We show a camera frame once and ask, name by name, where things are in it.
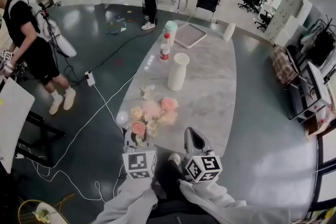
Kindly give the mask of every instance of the flower bouquet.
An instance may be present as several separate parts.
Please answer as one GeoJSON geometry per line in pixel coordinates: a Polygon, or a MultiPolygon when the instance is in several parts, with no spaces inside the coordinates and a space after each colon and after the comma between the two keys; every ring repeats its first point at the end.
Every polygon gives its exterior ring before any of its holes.
{"type": "Polygon", "coordinates": [[[173,125],[176,122],[179,104],[174,98],[164,97],[154,101],[152,92],[155,85],[140,88],[140,95],[144,100],[142,105],[131,109],[131,130],[139,145],[149,137],[156,137],[159,128],[173,125]]]}

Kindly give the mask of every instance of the marble tabletop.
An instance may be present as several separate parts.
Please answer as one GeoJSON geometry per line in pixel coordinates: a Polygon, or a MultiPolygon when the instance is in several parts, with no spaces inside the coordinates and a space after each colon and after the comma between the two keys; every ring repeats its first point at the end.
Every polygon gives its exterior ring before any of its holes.
{"type": "MultiPolygon", "coordinates": [[[[175,21],[178,25],[185,22],[175,21]]],[[[232,40],[223,40],[223,33],[198,26],[207,36],[191,49],[174,44],[170,59],[178,52],[190,57],[186,68],[186,78],[180,91],[172,91],[167,86],[170,63],[159,61],[163,34],[157,39],[141,63],[124,97],[119,111],[130,115],[130,110],[140,105],[139,89],[154,84],[155,101],[163,97],[178,100],[179,114],[172,126],[159,130],[154,144],[185,154],[184,131],[187,127],[203,133],[210,141],[216,154],[223,156],[229,138],[236,100],[236,59],[232,40]]]]}

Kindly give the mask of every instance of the white tray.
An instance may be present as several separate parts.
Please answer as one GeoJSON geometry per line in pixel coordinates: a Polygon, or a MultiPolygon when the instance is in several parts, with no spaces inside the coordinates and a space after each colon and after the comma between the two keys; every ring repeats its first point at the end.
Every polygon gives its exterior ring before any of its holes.
{"type": "Polygon", "coordinates": [[[184,48],[190,49],[205,37],[205,31],[192,24],[186,23],[177,29],[175,42],[184,48]]]}

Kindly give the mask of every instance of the white cylindrical vase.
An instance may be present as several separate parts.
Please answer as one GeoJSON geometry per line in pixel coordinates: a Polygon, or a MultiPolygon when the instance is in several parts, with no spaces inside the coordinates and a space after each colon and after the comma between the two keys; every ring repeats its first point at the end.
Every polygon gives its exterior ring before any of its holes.
{"type": "Polygon", "coordinates": [[[236,24],[229,24],[228,27],[226,28],[225,30],[225,33],[224,33],[224,36],[223,36],[223,39],[225,41],[229,41],[235,31],[235,28],[236,28],[236,24]]]}
{"type": "Polygon", "coordinates": [[[173,91],[178,91],[182,89],[186,67],[190,62],[190,58],[187,54],[179,53],[175,54],[174,59],[171,63],[168,76],[168,87],[173,91]]]}

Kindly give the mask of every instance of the floor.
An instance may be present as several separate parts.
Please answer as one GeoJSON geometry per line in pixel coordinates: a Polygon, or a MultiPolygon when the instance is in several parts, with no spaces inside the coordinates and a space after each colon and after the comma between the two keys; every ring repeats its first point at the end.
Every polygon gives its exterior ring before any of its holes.
{"type": "MultiPolygon", "coordinates": [[[[91,0],[58,0],[61,1],[63,5],[78,5],[78,4],[90,4],[91,0]]],[[[108,4],[121,4],[121,5],[133,5],[133,6],[142,6],[143,0],[102,0],[103,3],[108,4]]],[[[254,22],[258,20],[258,14],[247,12],[244,8],[239,8],[238,3],[242,3],[242,0],[220,0],[220,4],[217,6],[217,10],[212,18],[212,12],[205,9],[197,9],[196,4],[197,0],[189,0],[187,7],[185,7],[186,0],[181,0],[180,4],[180,14],[185,14],[188,16],[194,16],[218,23],[218,24],[227,24],[235,23],[236,27],[244,30],[246,33],[249,33],[257,39],[264,39],[263,30],[257,29],[259,25],[256,25],[254,22]]],[[[166,10],[169,12],[175,11],[174,5],[170,0],[158,0],[158,7],[161,10],[166,10]]]]}
{"type": "MultiPolygon", "coordinates": [[[[50,10],[57,18],[63,35],[73,44],[78,54],[69,60],[76,74],[98,65],[122,43],[143,34],[142,9],[123,5],[75,5],[50,10]],[[133,19],[127,31],[116,36],[106,35],[108,22],[115,15],[133,19]]],[[[96,87],[106,99],[114,94],[136,72],[143,57],[162,32],[167,20],[187,20],[188,16],[165,11],[158,13],[156,30],[130,41],[93,75],[96,87]]],[[[192,23],[224,31],[225,27],[191,18],[192,23]]],[[[289,207],[293,220],[302,219],[310,206],[315,177],[317,144],[305,138],[303,127],[286,116],[287,98],[276,81],[268,59],[272,48],[236,29],[233,35],[237,65],[237,93],[232,130],[224,156],[223,172],[218,183],[228,189],[235,199],[247,200],[257,207],[289,207]]],[[[60,70],[65,62],[58,57],[60,70]]],[[[53,145],[54,158],[64,154],[78,130],[103,105],[94,88],[84,81],[75,87],[77,98],[70,111],[48,115],[51,96],[35,80],[21,85],[34,95],[33,111],[44,116],[52,126],[64,130],[67,136],[53,145]]],[[[115,115],[127,91],[124,87],[109,103],[115,115]]],[[[37,130],[25,126],[22,136],[33,140],[37,130]]],[[[68,194],[74,198],[62,205],[61,212],[70,223],[90,223],[103,209],[102,201],[85,200],[75,190],[69,175],[82,195],[99,199],[95,181],[101,184],[105,200],[113,197],[112,190],[122,164],[123,138],[107,109],[102,109],[78,134],[76,140],[58,166],[50,172],[49,183],[41,179],[27,159],[14,160],[14,168],[28,176],[21,191],[28,197],[56,204],[68,194]]],[[[48,171],[39,169],[43,174],[48,171]]]]}

